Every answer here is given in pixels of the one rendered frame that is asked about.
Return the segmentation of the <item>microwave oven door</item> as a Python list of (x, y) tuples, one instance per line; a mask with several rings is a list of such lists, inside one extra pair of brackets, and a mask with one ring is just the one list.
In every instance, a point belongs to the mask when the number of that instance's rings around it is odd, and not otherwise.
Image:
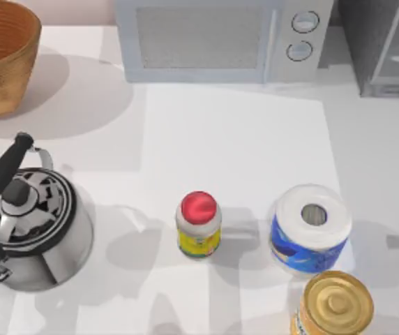
[(114, 0), (129, 82), (263, 82), (285, 0)]

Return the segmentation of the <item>brown woven basket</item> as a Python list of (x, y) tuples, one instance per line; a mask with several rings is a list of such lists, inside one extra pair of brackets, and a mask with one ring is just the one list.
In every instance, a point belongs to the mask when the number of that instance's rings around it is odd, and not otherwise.
[(42, 24), (26, 6), (0, 0), (0, 117), (19, 107), (38, 54)]

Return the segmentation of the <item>grey cabinet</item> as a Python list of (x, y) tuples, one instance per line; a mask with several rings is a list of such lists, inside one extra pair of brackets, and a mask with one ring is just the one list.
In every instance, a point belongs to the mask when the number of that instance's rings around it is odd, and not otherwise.
[(338, 0), (360, 96), (399, 98), (399, 0)]

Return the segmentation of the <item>red lidded yellow label bottle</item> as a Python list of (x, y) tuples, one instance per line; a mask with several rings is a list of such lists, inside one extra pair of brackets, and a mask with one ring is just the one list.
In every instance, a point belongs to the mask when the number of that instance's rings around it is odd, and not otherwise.
[(215, 198), (193, 191), (180, 201), (175, 213), (179, 249), (191, 258), (207, 258), (221, 241), (222, 212)]

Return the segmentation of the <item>gold topped yellow can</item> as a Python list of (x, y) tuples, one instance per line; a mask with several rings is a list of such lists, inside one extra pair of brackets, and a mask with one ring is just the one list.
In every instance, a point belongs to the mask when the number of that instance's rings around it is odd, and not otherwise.
[(367, 287), (343, 271), (323, 271), (306, 284), (289, 335), (362, 335), (374, 315)]

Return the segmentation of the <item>microwave knob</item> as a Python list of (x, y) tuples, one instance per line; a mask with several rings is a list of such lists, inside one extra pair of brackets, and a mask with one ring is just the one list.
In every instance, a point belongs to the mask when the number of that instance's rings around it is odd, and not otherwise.
[(292, 28), (299, 34), (308, 34), (319, 25), (319, 15), (314, 11), (297, 13), (292, 19)]
[(286, 49), (286, 55), (289, 60), (294, 62), (301, 62), (308, 59), (313, 54), (313, 46), (308, 41), (300, 41), (291, 44)]

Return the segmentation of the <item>blue wrapped paper towel roll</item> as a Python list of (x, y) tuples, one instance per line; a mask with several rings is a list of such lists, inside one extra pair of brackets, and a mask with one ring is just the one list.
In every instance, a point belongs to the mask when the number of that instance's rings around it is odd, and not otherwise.
[(277, 200), (271, 219), (272, 253), (300, 274), (318, 274), (337, 262), (352, 231), (352, 216), (334, 190), (301, 184)]

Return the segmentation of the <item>pale microwave oven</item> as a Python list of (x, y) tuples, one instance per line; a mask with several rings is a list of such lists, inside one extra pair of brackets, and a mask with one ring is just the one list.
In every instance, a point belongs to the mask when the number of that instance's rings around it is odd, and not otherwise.
[(114, 0), (129, 82), (312, 80), (334, 0)]

